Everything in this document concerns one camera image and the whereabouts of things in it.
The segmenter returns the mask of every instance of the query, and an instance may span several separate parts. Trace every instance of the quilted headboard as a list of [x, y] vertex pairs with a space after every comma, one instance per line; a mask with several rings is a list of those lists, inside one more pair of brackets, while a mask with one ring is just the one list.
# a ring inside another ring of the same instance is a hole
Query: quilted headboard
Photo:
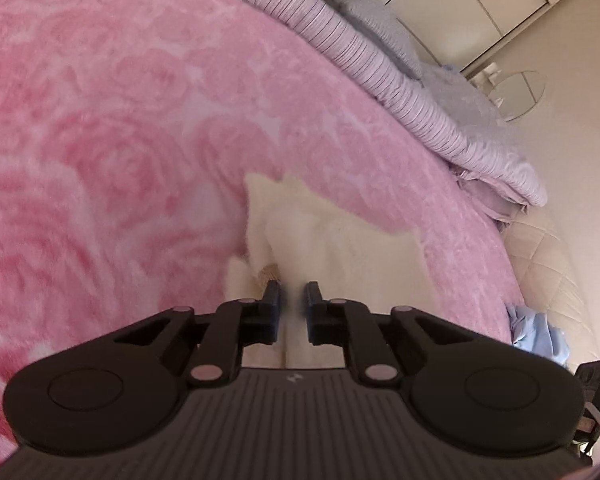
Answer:
[[526, 305], [545, 312], [564, 332], [571, 348], [569, 368], [598, 359], [587, 304], [549, 210], [530, 207], [517, 213], [502, 238]]

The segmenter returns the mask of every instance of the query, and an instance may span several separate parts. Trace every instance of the white cloth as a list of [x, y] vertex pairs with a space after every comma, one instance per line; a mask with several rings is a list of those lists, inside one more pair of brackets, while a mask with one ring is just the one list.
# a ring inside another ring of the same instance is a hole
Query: white cloth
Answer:
[[316, 281], [326, 299], [365, 303], [388, 314], [408, 304], [437, 314], [438, 300], [414, 233], [384, 233], [285, 177], [274, 182], [258, 174], [246, 177], [249, 197], [248, 261], [232, 258], [226, 298], [254, 296], [254, 277], [277, 264], [288, 296], [279, 343], [245, 349], [244, 366], [330, 368], [344, 366], [336, 347], [308, 342], [299, 301], [307, 282]]

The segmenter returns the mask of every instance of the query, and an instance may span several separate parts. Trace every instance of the round mirror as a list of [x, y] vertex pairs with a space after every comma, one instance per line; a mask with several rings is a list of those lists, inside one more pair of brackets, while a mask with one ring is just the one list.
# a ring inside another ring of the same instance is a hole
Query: round mirror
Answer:
[[498, 107], [506, 121], [514, 121], [533, 110], [546, 86], [546, 79], [538, 72], [518, 72], [497, 83], [489, 99]]

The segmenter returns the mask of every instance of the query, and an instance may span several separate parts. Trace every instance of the logo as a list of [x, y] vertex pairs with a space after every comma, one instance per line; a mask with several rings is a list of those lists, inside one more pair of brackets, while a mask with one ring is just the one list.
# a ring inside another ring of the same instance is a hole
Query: logo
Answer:
[[302, 381], [302, 379], [304, 379], [304, 377], [300, 374], [286, 376], [286, 380], [293, 384], [296, 384], [298, 381]]

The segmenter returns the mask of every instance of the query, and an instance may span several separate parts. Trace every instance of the pink blanket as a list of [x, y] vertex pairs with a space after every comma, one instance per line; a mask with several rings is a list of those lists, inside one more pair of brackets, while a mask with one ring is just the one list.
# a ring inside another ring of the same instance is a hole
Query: pink blanket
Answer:
[[0, 0], [0, 398], [51, 352], [221, 302], [247, 171], [419, 229], [445, 315], [509, 339], [521, 298], [496, 229], [280, 23], [240, 0]]

